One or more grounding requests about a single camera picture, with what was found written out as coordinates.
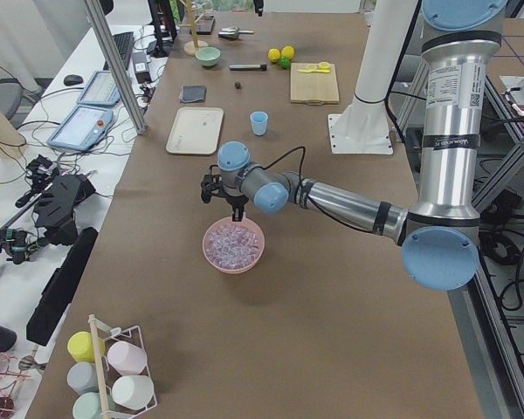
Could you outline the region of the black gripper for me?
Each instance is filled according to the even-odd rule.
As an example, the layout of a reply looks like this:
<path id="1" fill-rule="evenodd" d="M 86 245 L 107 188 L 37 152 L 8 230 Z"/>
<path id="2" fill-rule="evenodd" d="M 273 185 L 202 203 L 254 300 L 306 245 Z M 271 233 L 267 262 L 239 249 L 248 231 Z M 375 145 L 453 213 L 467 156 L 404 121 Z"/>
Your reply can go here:
<path id="1" fill-rule="evenodd" d="M 233 209 L 232 221 L 237 222 L 242 220 L 244 216 L 244 206 L 248 203 L 247 196 L 227 196 L 225 201 L 230 204 Z"/>

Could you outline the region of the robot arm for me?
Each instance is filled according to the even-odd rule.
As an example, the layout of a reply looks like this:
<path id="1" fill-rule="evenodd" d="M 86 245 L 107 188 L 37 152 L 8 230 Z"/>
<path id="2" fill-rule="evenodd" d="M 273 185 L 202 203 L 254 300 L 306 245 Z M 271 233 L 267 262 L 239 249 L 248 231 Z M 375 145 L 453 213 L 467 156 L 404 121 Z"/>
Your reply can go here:
<path id="1" fill-rule="evenodd" d="M 351 104 L 331 114 L 334 154 L 389 155 L 387 113 L 397 68 L 416 27 L 426 67 L 418 197 L 403 209 L 339 189 L 298 171 L 272 172 L 232 141 L 203 179 L 202 198 L 217 196 L 243 217 L 246 203 L 268 214 L 287 203 L 317 210 L 353 230 L 388 237 L 402 249 L 419 284 L 453 290 L 479 267 L 479 212 L 472 190 L 480 144 L 486 66 L 500 49 L 502 1 L 380 1 L 376 4 Z"/>
<path id="2" fill-rule="evenodd" d="M 264 12 L 264 4 L 265 4 L 264 0 L 252 0 L 252 2 L 253 2 L 255 13 L 259 17 L 262 17 L 263 16 L 263 12 Z"/>

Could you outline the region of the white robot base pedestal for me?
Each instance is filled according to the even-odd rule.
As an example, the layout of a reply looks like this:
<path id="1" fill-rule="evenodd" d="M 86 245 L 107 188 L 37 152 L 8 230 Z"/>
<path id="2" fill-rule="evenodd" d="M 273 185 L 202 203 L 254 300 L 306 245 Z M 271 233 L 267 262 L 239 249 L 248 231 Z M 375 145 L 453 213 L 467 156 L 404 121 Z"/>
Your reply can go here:
<path id="1" fill-rule="evenodd" d="M 403 44 L 415 14 L 417 0 L 376 3 L 354 98 L 343 113 L 332 113 L 328 123 L 335 155 L 391 155 L 385 100 Z"/>

